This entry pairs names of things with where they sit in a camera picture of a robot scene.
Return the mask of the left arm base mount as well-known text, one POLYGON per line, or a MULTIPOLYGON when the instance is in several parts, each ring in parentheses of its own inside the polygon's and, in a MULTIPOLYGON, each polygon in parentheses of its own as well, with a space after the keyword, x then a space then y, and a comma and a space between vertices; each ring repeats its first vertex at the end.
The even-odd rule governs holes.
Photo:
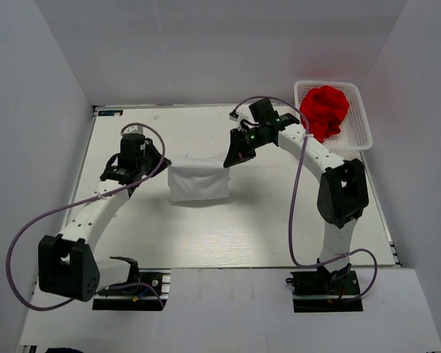
POLYGON ((162 311, 169 296, 171 270, 140 270, 136 281, 145 283, 145 285, 135 285, 119 289, 117 289, 118 285, 113 285, 101 289, 93 297, 92 310, 121 312, 162 311))

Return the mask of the red t shirt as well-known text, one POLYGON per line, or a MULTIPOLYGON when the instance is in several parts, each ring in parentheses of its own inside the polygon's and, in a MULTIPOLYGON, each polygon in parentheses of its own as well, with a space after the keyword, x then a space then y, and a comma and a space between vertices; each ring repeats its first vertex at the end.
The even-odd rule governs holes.
POLYGON ((309 133, 323 143, 341 133, 340 125, 350 104, 345 94, 329 85, 311 89, 301 102, 300 111, 309 122, 309 133))

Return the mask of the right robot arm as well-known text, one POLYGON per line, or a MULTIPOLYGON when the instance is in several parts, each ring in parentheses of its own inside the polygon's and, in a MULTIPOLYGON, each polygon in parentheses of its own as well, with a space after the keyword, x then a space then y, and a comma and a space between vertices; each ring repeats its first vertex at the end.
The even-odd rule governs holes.
POLYGON ((317 208, 325 222, 323 247, 311 267, 318 272, 318 287, 326 293, 341 288, 351 270, 349 256, 354 227, 369 204, 365 167, 358 159, 347 160, 329 151, 312 135, 309 119, 299 109, 279 114, 270 97, 254 96, 252 118, 236 109, 229 113, 237 126, 230 131, 229 149, 223 162, 231 168, 254 159, 257 149, 273 144, 297 159, 319 183, 317 208))

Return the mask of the white t shirt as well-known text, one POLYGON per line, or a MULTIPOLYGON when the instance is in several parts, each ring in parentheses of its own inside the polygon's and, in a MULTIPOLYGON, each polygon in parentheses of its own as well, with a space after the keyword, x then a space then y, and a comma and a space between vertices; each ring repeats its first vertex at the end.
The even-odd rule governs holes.
POLYGON ((168 167, 171 201, 225 199, 229 196, 229 172, 217 157, 176 158, 168 167))

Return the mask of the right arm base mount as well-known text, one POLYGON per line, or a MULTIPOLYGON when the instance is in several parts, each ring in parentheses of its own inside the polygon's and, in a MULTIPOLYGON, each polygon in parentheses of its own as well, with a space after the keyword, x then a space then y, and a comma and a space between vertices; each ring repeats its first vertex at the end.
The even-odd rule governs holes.
POLYGON ((330 286, 317 271, 291 272, 285 280, 292 290, 294 313, 357 313, 363 311, 355 271, 330 286))

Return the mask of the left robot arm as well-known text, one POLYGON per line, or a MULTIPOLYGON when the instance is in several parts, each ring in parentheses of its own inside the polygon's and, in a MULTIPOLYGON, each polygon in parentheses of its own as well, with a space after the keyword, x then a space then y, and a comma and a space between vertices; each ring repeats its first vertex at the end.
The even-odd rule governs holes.
POLYGON ((57 235, 46 235, 39 242, 39 288, 81 302, 113 285, 124 293, 134 293, 141 278, 137 261, 122 256, 96 260, 94 251, 111 220, 142 181, 170 164, 141 126, 125 128, 120 151, 107 161, 93 198, 57 235))

